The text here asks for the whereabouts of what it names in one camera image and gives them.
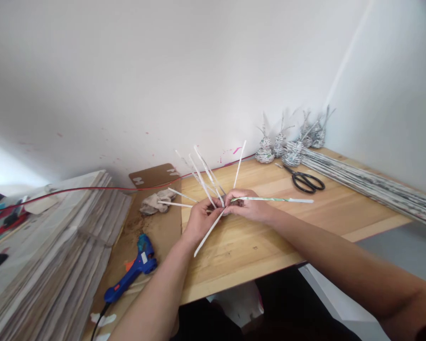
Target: black cable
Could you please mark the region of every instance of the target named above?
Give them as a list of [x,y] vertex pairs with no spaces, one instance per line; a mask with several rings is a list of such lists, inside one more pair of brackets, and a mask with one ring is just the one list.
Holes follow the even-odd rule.
[[98,321],[96,321],[95,328],[93,329],[93,333],[91,335],[90,341],[93,341],[93,339],[95,338],[95,332],[96,332],[96,329],[98,328],[99,321],[101,321],[101,318],[106,314],[106,311],[108,310],[109,306],[110,306],[110,303],[106,302],[106,305],[104,306],[102,312],[99,314]]

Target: scissors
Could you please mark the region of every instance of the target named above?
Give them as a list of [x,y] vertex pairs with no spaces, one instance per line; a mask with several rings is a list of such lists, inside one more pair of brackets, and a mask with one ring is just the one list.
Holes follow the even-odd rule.
[[[295,172],[294,170],[290,169],[286,165],[284,165],[284,167],[282,167],[278,163],[275,163],[275,165],[278,166],[279,168],[286,168],[292,174],[292,181],[295,184],[295,186],[298,189],[302,190],[303,192],[314,194],[317,190],[324,190],[325,189],[325,184],[320,179],[318,179],[318,178],[316,178],[316,177],[314,177],[310,174]],[[308,178],[313,179],[320,186],[313,184],[311,181],[309,181]],[[300,186],[298,184],[298,182],[301,182],[303,185],[307,186],[309,189],[303,188],[302,186]]]

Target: cardboard stack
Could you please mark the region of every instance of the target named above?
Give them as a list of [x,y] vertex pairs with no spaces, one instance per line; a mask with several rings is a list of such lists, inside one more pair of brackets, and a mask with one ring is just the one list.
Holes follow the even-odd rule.
[[[101,170],[50,187],[111,187]],[[0,244],[0,340],[79,340],[131,198],[79,190],[31,215]]]

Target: finger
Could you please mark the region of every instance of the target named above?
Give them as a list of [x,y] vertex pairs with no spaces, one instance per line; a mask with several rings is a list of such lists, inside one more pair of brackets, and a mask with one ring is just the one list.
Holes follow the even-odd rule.
[[210,228],[213,223],[215,222],[215,220],[219,217],[219,215],[221,214],[221,212],[224,210],[224,208],[220,207],[215,209],[213,212],[210,213],[210,215],[208,216],[208,218],[206,219],[209,224],[208,224],[208,228]]
[[226,195],[226,200],[225,200],[225,204],[226,206],[229,206],[231,204],[231,200],[236,198],[236,197],[247,197],[248,193],[250,192],[249,189],[239,189],[239,188],[234,188],[231,189],[229,193],[227,193]]
[[213,197],[212,200],[214,204],[216,205],[216,207],[222,207],[222,202],[218,198]]
[[235,214],[235,215],[245,215],[246,210],[247,209],[245,207],[240,207],[238,205],[231,205],[231,206],[227,206],[224,209],[223,215],[228,215],[230,213]]
[[205,198],[202,201],[199,201],[197,204],[194,205],[194,207],[198,207],[201,210],[207,210],[207,208],[211,205],[211,201],[209,198]]

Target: blue glue gun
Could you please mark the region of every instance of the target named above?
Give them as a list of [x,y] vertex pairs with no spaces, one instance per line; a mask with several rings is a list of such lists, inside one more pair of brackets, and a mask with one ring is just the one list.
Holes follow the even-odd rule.
[[117,284],[107,289],[104,294],[104,300],[107,303],[110,304],[116,302],[141,272],[148,275],[158,266],[158,263],[154,258],[155,251],[153,250],[153,246],[151,245],[148,236],[144,233],[139,236],[139,240],[137,241],[137,250],[137,257],[133,266],[131,266],[128,272]]

